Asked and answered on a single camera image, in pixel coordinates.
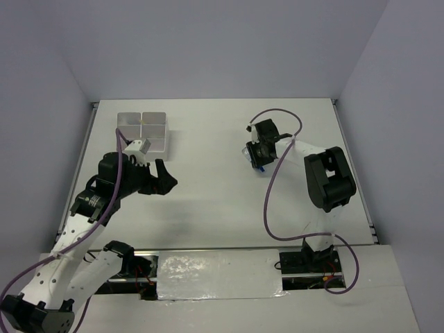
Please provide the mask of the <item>clear glue bottle blue cap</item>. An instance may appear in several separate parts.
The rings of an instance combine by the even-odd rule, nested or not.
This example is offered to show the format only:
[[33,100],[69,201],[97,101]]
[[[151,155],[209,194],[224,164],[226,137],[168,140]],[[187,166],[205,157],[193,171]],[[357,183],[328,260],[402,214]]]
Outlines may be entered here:
[[264,173],[265,172],[265,169],[264,169],[264,167],[259,167],[259,168],[256,168],[256,167],[254,167],[253,166],[253,161],[252,161],[252,159],[251,159],[251,156],[250,156],[250,153],[248,152],[248,149],[246,148],[246,147],[244,147],[243,149],[242,149],[242,154],[243,154],[243,156],[247,159],[247,161],[249,162],[249,164],[251,165],[251,167],[256,171],[256,172],[258,172],[258,173]]

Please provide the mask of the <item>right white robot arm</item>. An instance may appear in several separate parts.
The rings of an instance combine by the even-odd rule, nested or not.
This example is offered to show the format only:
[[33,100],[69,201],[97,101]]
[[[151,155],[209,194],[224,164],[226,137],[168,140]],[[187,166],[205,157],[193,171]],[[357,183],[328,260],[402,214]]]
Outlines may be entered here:
[[[333,257],[334,233],[330,223],[337,219],[341,208],[357,193],[357,185],[342,148],[322,148],[296,139],[296,135],[279,133],[271,119],[251,123],[246,130],[251,140],[246,143],[246,155],[252,168],[263,171],[277,161],[268,184],[263,207],[266,232],[278,241],[302,240],[302,265],[308,271],[319,270]],[[283,162],[290,162],[303,171],[306,193],[316,215],[300,236],[278,237],[268,224],[268,204],[278,171]]]

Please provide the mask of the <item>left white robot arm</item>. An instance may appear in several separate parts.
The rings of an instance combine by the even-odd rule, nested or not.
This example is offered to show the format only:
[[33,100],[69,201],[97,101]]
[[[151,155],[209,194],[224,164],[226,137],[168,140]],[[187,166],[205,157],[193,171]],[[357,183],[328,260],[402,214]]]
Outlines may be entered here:
[[106,153],[85,189],[70,209],[70,217],[51,254],[31,266],[34,278],[17,294],[1,293],[1,320],[20,332],[68,332],[76,312],[111,277],[129,276],[140,265],[132,246],[110,241],[84,269],[80,264],[94,240],[121,207],[121,201],[134,194],[166,195],[178,181],[167,171],[163,160],[150,166],[134,155]]

